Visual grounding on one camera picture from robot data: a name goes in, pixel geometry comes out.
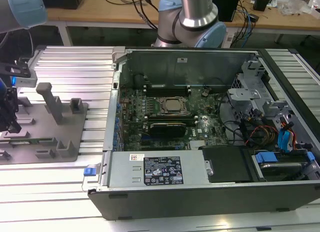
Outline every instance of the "power supply label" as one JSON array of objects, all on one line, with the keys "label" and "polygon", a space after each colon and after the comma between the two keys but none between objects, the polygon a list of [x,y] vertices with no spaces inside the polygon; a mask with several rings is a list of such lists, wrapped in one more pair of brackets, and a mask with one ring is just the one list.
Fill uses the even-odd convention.
[{"label": "power supply label", "polygon": [[145,157],[143,169],[146,186],[181,185],[184,183],[180,156]]}]

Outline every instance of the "cable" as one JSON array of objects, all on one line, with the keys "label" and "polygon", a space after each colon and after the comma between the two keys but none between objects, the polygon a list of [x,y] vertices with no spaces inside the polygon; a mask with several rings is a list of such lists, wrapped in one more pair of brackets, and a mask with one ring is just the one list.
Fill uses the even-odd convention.
[{"label": "cable", "polygon": [[142,12],[142,14],[144,15],[144,17],[147,19],[147,21],[149,22],[149,24],[151,24],[155,29],[158,29],[157,27],[156,27],[156,25],[154,25],[153,23],[152,23],[152,21],[148,18],[148,16],[146,15],[146,13],[145,13],[145,11],[144,11],[144,7],[143,7],[143,5],[142,5],[142,0],[139,0],[140,1],[140,9],[141,9],[141,12]]},{"label": "cable", "polygon": [[107,1],[107,2],[109,2],[111,4],[113,4],[113,5],[131,5],[131,4],[133,4],[132,1],[127,1],[127,0],[121,0],[123,3],[113,2],[113,1],[109,1],[109,0],[105,0],[105,1]]},{"label": "cable", "polygon": [[152,6],[156,11],[158,11],[158,8],[152,3],[151,0],[145,0],[150,6]]},{"label": "cable", "polygon": [[113,1],[109,1],[109,0],[105,0],[105,1],[107,1],[113,5],[130,5],[133,3],[133,2],[131,2],[131,3],[117,3],[117,2],[113,2]]},{"label": "cable", "polygon": [[[238,6],[242,9],[242,11],[240,11],[240,10],[239,11],[243,13],[243,26],[242,26],[240,32],[236,35],[236,39],[231,43],[231,45],[237,43],[240,39],[242,39],[247,31],[247,28],[248,28],[247,14],[245,13],[246,8],[242,6],[242,3],[240,0],[239,0],[239,3],[240,3],[240,5],[238,5]],[[245,28],[245,31],[244,31],[242,37],[240,38],[240,35],[241,35],[244,28]]]},{"label": "cable", "polygon": [[33,39],[32,39],[32,36],[31,36],[31,33],[29,30],[26,30],[29,34],[29,38],[30,38],[30,43],[31,43],[31,55],[30,56],[21,56],[19,57],[19,60],[27,60],[27,59],[31,59],[34,57],[35,55],[35,51],[34,51],[34,42],[33,42]]},{"label": "cable", "polygon": [[246,15],[248,17],[248,25],[249,25],[249,33],[246,35],[246,38],[245,40],[243,41],[242,45],[241,45],[241,48],[244,47],[244,45],[246,44],[246,42],[248,41],[249,37],[251,36],[251,20],[250,20],[250,16],[248,14],[248,11],[245,11],[246,12]]},{"label": "cable", "polygon": [[31,43],[31,58],[35,55],[35,52],[34,52],[34,42],[32,40],[32,36],[31,36],[31,33],[29,30],[27,30],[28,34],[29,34],[29,37],[30,37],[30,43]]},{"label": "cable", "polygon": [[5,43],[7,42],[8,38],[9,38],[9,32],[7,32],[7,33],[4,35],[4,38],[3,38],[2,41],[0,42],[0,48],[2,48],[2,47],[5,45]]},{"label": "cable", "polygon": [[126,4],[126,5],[131,5],[131,4],[133,4],[133,2],[132,1],[127,1],[127,0],[121,0],[124,4]]}]

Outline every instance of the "black cable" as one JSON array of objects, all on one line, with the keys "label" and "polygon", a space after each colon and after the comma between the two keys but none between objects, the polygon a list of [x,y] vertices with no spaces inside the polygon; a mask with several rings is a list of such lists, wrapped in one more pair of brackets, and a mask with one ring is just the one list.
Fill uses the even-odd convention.
[{"label": "black cable", "polygon": [[111,4],[113,4],[113,5],[130,5],[130,4],[133,3],[133,2],[131,2],[131,3],[117,3],[117,2],[112,2],[112,1],[109,1],[109,0],[105,0],[105,1],[107,1],[107,2],[109,2]]},{"label": "black cable", "polygon": [[232,46],[233,44],[236,44],[239,40],[241,40],[241,39],[244,38],[244,36],[245,36],[245,34],[246,34],[246,32],[247,32],[247,28],[248,28],[248,26],[249,26],[249,21],[248,21],[248,19],[247,19],[247,14],[246,14],[247,9],[246,9],[244,6],[242,6],[241,0],[239,0],[239,3],[240,3],[240,5],[238,5],[238,6],[239,6],[239,7],[242,9],[242,11],[243,11],[243,19],[244,19],[244,22],[243,22],[243,26],[242,26],[240,32],[236,35],[235,40],[231,43],[231,46]]},{"label": "black cable", "polygon": [[142,0],[139,0],[140,1],[140,9],[141,9],[141,12],[142,12],[142,14],[144,15],[144,17],[146,18],[146,20],[155,28],[155,29],[158,29],[157,27],[156,27],[156,25],[154,25],[153,23],[152,23],[152,21],[148,18],[148,16],[146,15],[146,13],[145,13],[145,11],[144,11],[144,7],[143,7],[143,5],[142,5]]},{"label": "black cable", "polygon": [[105,1],[107,1],[107,2],[109,2],[111,4],[113,4],[113,5],[131,5],[131,4],[133,4],[132,1],[128,1],[128,2],[123,1],[123,3],[113,2],[113,1],[109,1],[109,0],[105,0]]},{"label": "black cable", "polygon": [[[235,130],[232,130],[232,129],[230,129],[228,126],[226,126],[226,123],[227,123],[227,122],[239,123],[238,121],[229,120],[229,121],[223,122],[222,119],[221,119],[221,117],[220,117],[221,104],[222,104],[225,96],[227,96],[227,93],[224,93],[224,94],[222,95],[221,100],[220,100],[220,102],[219,102],[219,106],[218,106],[218,109],[217,109],[218,120],[220,121],[221,124],[223,124],[223,126],[224,126],[228,131],[231,131],[232,133],[234,133],[234,134],[236,134],[237,136],[239,136],[241,139],[245,140],[244,137],[243,137],[241,134],[239,134],[239,133],[236,132]],[[250,142],[252,142],[252,143],[254,143],[254,144],[259,144],[259,143],[257,143],[256,141],[254,141],[253,139],[251,139],[250,137],[249,137],[247,140],[250,141]]]},{"label": "black cable", "polygon": [[152,3],[151,0],[145,0],[150,6],[152,6],[156,11],[158,11],[158,8]]}]

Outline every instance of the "workbench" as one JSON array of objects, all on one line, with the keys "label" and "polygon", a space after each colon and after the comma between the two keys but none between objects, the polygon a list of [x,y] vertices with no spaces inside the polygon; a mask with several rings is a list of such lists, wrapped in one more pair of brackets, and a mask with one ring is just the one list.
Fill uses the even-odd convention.
[{"label": "workbench", "polygon": [[[278,232],[319,231],[320,200],[290,212],[104,220],[83,192],[82,182],[84,168],[102,161],[112,88],[112,51],[112,47],[51,46],[37,50],[30,60],[29,66],[35,69],[38,82],[50,82],[54,96],[59,96],[62,102],[80,97],[88,103],[89,109],[80,155],[75,162],[0,166],[1,231],[249,232],[257,228]],[[320,120],[320,77],[317,73],[299,54],[286,49],[267,51]],[[284,99],[277,85],[269,83],[277,97]],[[19,96],[28,97],[31,103],[44,103],[34,88],[22,88]],[[89,178],[89,183],[97,182],[98,176]]]},{"label": "workbench", "polygon": [[[160,0],[152,1],[158,5]],[[264,12],[255,11],[249,0],[241,0],[241,2],[249,13],[259,16],[253,30],[254,33],[320,35],[320,20],[315,19],[312,15],[302,13],[282,16],[277,8],[270,7],[268,9],[267,7]],[[154,24],[158,24],[158,12],[150,5],[143,8],[150,20]],[[244,18],[240,12],[236,12],[233,21],[225,24],[227,25],[227,35],[222,46],[229,48],[235,33],[241,30]],[[133,5],[113,5],[105,0],[83,0],[77,10],[49,8],[46,25],[58,27],[65,46],[72,45],[69,26],[149,28],[139,18]]]}]

